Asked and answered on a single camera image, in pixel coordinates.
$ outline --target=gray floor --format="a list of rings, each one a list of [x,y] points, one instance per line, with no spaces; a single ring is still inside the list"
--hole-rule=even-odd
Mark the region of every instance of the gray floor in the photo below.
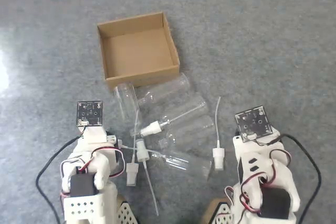
[[[135,215],[142,223],[197,223],[209,201],[237,181],[233,115],[263,104],[273,125],[299,138],[321,168],[322,189],[305,223],[336,223],[336,0],[0,0],[1,222],[54,223],[34,181],[52,153],[78,134],[76,102],[103,100],[105,126],[121,129],[103,80],[96,24],[159,10],[182,70],[211,113],[223,96],[226,168],[205,183],[152,167],[159,217],[142,168],[136,188],[125,187],[125,176],[116,179]],[[285,146],[304,205],[316,173],[294,143]],[[70,151],[41,180],[60,214],[58,165]]]

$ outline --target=white spray nozzle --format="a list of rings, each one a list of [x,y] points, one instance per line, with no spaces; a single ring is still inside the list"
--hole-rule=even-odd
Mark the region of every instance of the white spray nozzle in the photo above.
[[[146,149],[144,140],[141,138],[137,140],[136,144],[137,144],[137,149],[136,149],[137,155],[136,156],[137,156],[138,162],[144,162],[144,161],[149,160],[149,154]]]
[[[148,125],[147,127],[143,128],[141,131],[140,131],[140,135],[142,137],[144,136],[149,136],[149,135],[152,135],[152,134],[156,134],[156,133],[159,133],[161,132],[162,129],[160,127],[160,124],[158,121],[155,121],[155,122],[152,122],[150,125]]]
[[[136,186],[136,176],[138,174],[139,164],[138,163],[127,163],[126,173],[127,173],[127,186]]]
[[[213,148],[212,154],[215,160],[215,170],[224,170],[225,149],[224,148]]]

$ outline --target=empty plastic bottle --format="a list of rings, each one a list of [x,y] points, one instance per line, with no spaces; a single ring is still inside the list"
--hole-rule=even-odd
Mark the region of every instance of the empty plastic bottle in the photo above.
[[[159,120],[141,129],[139,133],[142,137],[156,134],[168,128],[169,125],[187,122],[205,115],[207,112],[208,107],[206,102],[199,94],[195,94],[190,100],[180,106],[166,109]]]
[[[165,155],[152,153],[153,159],[163,158],[165,167],[169,169],[179,170],[185,174],[208,179],[210,174],[212,161],[195,155],[170,151]]]
[[[114,95],[118,100],[120,114],[123,122],[128,126],[134,126],[136,111],[139,110],[137,96],[131,83],[122,83],[114,88]],[[142,116],[139,111],[137,126],[141,125]]]
[[[171,81],[154,85],[148,89],[147,93],[138,99],[138,103],[139,106],[157,103],[178,91],[188,90],[189,88],[190,82],[185,74],[182,73],[179,77]]]
[[[166,137],[159,140],[160,148],[175,148],[188,151],[202,145],[207,139],[216,139],[215,124],[210,116],[204,115],[182,126],[175,125],[167,131]]]

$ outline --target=open cardboard box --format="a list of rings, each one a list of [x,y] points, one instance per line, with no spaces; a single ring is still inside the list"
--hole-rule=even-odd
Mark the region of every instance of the open cardboard box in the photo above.
[[[179,75],[180,60],[163,12],[98,24],[110,89],[131,82],[135,87]]]

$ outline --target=perforated plastic part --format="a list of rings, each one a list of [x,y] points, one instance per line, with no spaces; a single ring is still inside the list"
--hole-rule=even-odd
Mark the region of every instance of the perforated plastic part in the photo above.
[[[227,203],[222,203],[212,224],[233,224],[233,215]]]
[[[133,215],[130,205],[127,202],[121,204],[117,212],[117,224],[138,224]]]
[[[102,194],[64,199],[64,216],[66,221],[102,217],[103,210]]]

